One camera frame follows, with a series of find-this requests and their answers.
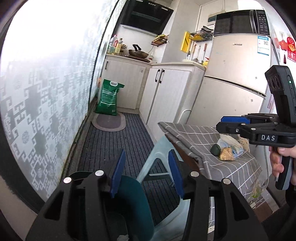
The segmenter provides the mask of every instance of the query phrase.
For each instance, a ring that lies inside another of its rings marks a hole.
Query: blue gripper pad
[[[184,193],[184,189],[183,189],[183,178],[182,178],[181,172],[179,170],[179,167],[176,163],[177,161],[179,161],[179,160],[178,160],[178,157],[177,157],[175,151],[173,149],[170,150],[168,153],[168,164],[170,166],[170,171],[172,173],[172,177],[173,177],[173,181],[175,184],[177,194],[181,198],[184,198],[185,193]]]
[[[250,124],[250,120],[243,116],[223,116],[221,122],[238,122]]]
[[[110,189],[111,198],[114,198],[115,194],[118,191],[125,162],[126,162],[126,152],[124,149],[122,149],[119,159],[117,161],[113,176],[111,178],[111,189]]]

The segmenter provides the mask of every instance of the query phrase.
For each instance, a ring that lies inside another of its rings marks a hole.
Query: stool
[[[140,171],[137,181],[141,183],[147,180],[157,180],[170,177],[173,180],[170,167],[168,164],[168,153],[174,149],[179,160],[183,161],[173,144],[163,136],[154,146],[149,154],[142,170]],[[151,174],[159,158],[166,168],[167,172]],[[180,199],[178,207],[170,213],[164,220],[155,226],[154,235],[150,241],[167,241],[167,240],[180,240],[182,239],[186,220],[188,216],[190,200]]]

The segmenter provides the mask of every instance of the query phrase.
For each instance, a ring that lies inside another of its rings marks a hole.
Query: plaid tablecloth
[[[211,180],[221,181],[229,178],[247,199],[253,184],[262,171],[256,159],[247,151],[233,161],[220,161],[210,153],[220,135],[215,127],[191,126],[179,123],[159,122],[166,136],[178,145],[188,156],[194,158],[200,172]],[[211,200],[209,225],[214,220],[214,202]]]

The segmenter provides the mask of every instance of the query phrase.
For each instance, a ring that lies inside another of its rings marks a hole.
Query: refrigerator
[[[216,126],[226,115],[269,113],[273,96],[264,73],[272,65],[278,65],[278,58],[269,36],[215,36],[187,124]]]

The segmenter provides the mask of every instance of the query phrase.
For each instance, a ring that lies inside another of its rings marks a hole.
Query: wire basket
[[[168,39],[166,39],[165,37],[158,37],[156,39],[154,39],[151,44],[154,46],[160,46],[162,44],[166,44],[168,42]]]
[[[200,30],[189,35],[189,39],[198,43],[204,41],[210,41],[213,39],[213,32],[207,32],[204,30]]]

